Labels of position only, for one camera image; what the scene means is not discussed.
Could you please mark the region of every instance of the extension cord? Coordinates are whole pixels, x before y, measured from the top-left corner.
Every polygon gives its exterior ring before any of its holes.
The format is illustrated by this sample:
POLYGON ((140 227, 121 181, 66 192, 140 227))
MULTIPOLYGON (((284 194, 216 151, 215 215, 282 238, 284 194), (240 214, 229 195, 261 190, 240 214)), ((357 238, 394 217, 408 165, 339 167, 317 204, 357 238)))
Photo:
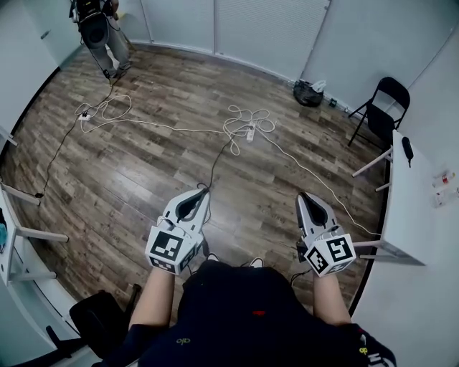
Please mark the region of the extension cord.
POLYGON ((338 199, 338 196, 335 194, 335 191, 333 191, 333 189, 331 189, 325 182, 323 182, 323 180, 319 176, 317 176, 314 172, 312 172, 311 169, 309 169, 309 168, 307 168, 305 166, 302 166, 294 156, 292 156, 289 153, 286 153, 277 143, 275 143, 274 141, 272 141, 271 139, 269 139, 265 135, 265 133, 273 132, 275 130, 275 127, 276 127, 276 124, 277 124, 277 121, 274 123, 273 121, 268 119, 268 117, 270 116, 270 111, 265 110, 265 109, 260 109, 260 110, 256 110, 255 112, 252 112, 251 110, 241 110, 236 105, 230 105, 228 107, 228 110, 230 112, 233 112, 233 113, 239 113, 239 115, 236 118, 228 118, 223 123, 222 130, 218 131, 218 130, 209 130, 209 129, 196 129, 196 130, 193 130, 193 129, 186 129, 186 128, 173 128, 172 126, 169 126, 169 125, 162 125, 162 124, 159 124, 159 123, 152 123, 150 121, 131 120, 129 118, 124 118, 124 119, 119 120, 119 118, 122 118, 126 113, 128 113, 131 110, 131 108, 132 108, 132 99, 131 99, 131 97, 129 97, 128 95, 117 95, 117 96, 115 96, 115 97, 113 97, 113 98, 111 98, 109 100, 106 100, 106 101, 100 103, 99 105, 97 105, 95 107, 93 107, 92 105, 89 105, 88 103, 82 103, 77 108, 77 110, 75 111, 75 116, 80 116, 81 117, 83 114, 89 115, 87 113, 88 110, 95 110, 95 113, 92 116, 92 117, 95 117, 98 114, 99 110, 102 109, 102 119, 105 120, 105 122, 101 123, 99 125, 96 125, 95 127, 91 128, 89 130, 85 130, 83 128, 83 122, 85 120, 80 119, 80 128, 81 128, 81 131, 83 133, 90 133, 91 131, 94 131, 95 129, 101 128, 101 127, 103 127, 103 126, 105 126, 107 124, 110 124, 110 123, 129 122, 129 123, 141 123, 141 124, 145 124, 145 125, 153 125, 153 126, 156 126, 156 127, 159 127, 159 128, 168 128, 168 129, 173 130, 173 131, 188 131, 190 133, 207 132, 207 133, 225 134, 230 139, 230 141, 228 142, 228 143, 231 143, 231 145, 229 147, 229 150, 231 151, 232 155, 234 155, 234 156, 238 156, 240 154, 239 146, 235 142, 234 137, 246 138, 247 140, 249 140, 249 136, 248 136, 249 133, 252 133, 255 136, 255 131, 258 131, 260 133, 260 135, 264 139, 266 139, 271 144, 273 144, 277 149, 279 149, 279 151, 282 152, 282 154, 284 154, 285 156, 293 159, 293 161, 298 165, 298 167, 304 169, 305 171, 307 171, 311 175, 313 175, 315 178, 317 178, 317 180, 322 185, 324 185, 333 194, 333 197, 335 198, 335 200, 344 208, 344 210, 346 211, 347 215, 352 220, 352 223, 354 223, 355 226, 357 226, 359 228, 362 228, 368 234, 374 234, 376 236, 381 236, 380 233, 371 232, 368 229, 366 229, 364 226, 362 226, 361 224, 357 223, 354 220, 354 218, 351 215, 351 213, 349 213, 349 210, 346 208, 346 205, 344 205, 343 202, 338 199), (128 98, 129 99, 129 107, 128 107, 128 109, 124 113, 122 113, 121 115, 119 115, 119 116, 117 116, 115 118, 106 118, 104 116, 104 113, 105 113, 105 110, 107 109, 109 103, 112 100, 119 99, 119 98, 128 98), (83 113, 78 113, 78 110, 82 106, 85 106, 84 112, 83 113), (263 112, 266 113, 266 116, 262 116, 262 117, 259 117, 259 118, 255 117, 257 114, 263 113, 263 112), (249 119, 244 119, 242 117, 243 113, 250 114, 250 118, 249 119), (244 123, 244 125, 242 125, 242 126, 240 126, 238 128, 235 128, 234 130, 230 130, 228 128, 228 126, 233 124, 233 123, 236 123, 236 122, 244 123), (271 129, 263 128, 262 127, 263 123, 264 124, 266 124, 266 123, 271 124, 272 128, 271 129))

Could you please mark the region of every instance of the shoe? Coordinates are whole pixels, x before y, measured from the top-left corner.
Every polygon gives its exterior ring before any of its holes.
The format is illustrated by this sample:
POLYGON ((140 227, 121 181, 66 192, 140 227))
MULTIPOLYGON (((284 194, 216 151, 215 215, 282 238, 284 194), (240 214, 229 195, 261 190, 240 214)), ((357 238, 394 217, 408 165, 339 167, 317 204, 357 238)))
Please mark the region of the shoe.
POLYGON ((207 257, 208 260, 213 260, 213 261, 220 261, 220 259, 216 256, 216 254, 210 253, 209 256, 207 257))
POLYGON ((122 72, 125 72, 125 71, 128 71, 131 68, 131 66, 132 66, 131 61, 128 61, 123 66, 120 65, 118 69, 122 72))
POLYGON ((254 258, 249 265, 250 267, 263 267, 263 260, 259 257, 254 258))

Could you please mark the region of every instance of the table leg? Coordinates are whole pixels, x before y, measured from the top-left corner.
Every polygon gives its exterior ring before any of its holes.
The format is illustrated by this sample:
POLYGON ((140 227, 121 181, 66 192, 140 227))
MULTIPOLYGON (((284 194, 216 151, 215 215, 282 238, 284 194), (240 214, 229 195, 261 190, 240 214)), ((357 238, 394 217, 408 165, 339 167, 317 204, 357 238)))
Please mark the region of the table leg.
POLYGON ((37 231, 36 229, 30 229, 25 227, 18 227, 17 234, 18 236, 23 237, 48 239, 50 241, 58 242, 67 242, 69 240, 69 237, 66 234, 37 231))
POLYGON ((392 262, 394 264, 425 266, 412 257, 395 257, 390 255, 360 255, 361 259, 376 260, 380 262, 392 262))
POLYGON ((358 171, 354 172, 352 174, 352 177, 358 176, 360 173, 366 171, 368 168, 374 166, 376 163, 378 163, 379 161, 381 161, 384 158, 386 158, 390 153, 392 153, 392 150, 393 150, 393 147, 390 147, 390 149, 388 151, 385 151, 382 155, 380 155, 379 157, 375 158, 373 161, 368 163, 366 166, 364 166, 364 167, 360 168, 358 171))
POLYGON ((3 190, 5 190, 8 194, 12 195, 12 196, 15 196, 15 197, 17 197, 19 199, 25 200, 25 201, 27 201, 27 202, 29 202, 31 204, 40 205, 40 200, 37 199, 35 196, 26 194, 25 192, 16 190, 13 187, 10 187, 10 186, 7 186, 7 185, 3 185, 3 184, 1 185, 1 188, 3 190))
POLYGON ((380 191, 384 190, 385 188, 387 188, 389 186, 390 186, 390 182, 386 183, 385 185, 382 185, 382 186, 378 187, 377 189, 375 189, 375 191, 376 192, 380 192, 380 191))
POLYGON ((354 247, 365 247, 365 246, 379 247, 379 246, 384 246, 385 244, 386 242, 381 239, 378 239, 377 241, 352 242, 352 246, 354 247))
POLYGON ((8 133, 8 131, 3 129, 1 126, 0 126, 0 135, 2 135, 5 139, 7 139, 14 146, 17 146, 17 142, 13 140, 13 135, 8 133))
POLYGON ((22 274, 10 274, 10 282, 27 282, 30 280, 56 279, 55 272, 25 272, 22 274))

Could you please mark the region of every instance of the black bag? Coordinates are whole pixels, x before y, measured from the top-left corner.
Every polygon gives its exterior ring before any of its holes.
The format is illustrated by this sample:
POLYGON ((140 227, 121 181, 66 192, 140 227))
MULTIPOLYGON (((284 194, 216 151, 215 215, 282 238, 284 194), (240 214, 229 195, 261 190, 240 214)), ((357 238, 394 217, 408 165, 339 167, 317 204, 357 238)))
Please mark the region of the black bag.
POLYGON ((323 92, 317 93, 309 83, 299 80, 293 87, 293 97, 302 106, 317 107, 322 102, 323 92))

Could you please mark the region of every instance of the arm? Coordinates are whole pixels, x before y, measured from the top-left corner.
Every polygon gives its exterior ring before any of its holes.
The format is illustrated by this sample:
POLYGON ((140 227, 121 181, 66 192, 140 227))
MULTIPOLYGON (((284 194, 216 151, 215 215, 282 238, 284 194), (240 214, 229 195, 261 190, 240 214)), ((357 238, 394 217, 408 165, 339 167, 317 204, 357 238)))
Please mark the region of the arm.
POLYGON ((167 326, 171 319, 175 275, 154 267, 134 310, 129 328, 135 324, 167 326))
POLYGON ((112 3, 113 14, 116 14, 118 8, 120 7, 120 0, 110 0, 112 3))
POLYGON ((314 273, 314 315, 330 325, 351 323, 335 274, 318 277, 314 273))

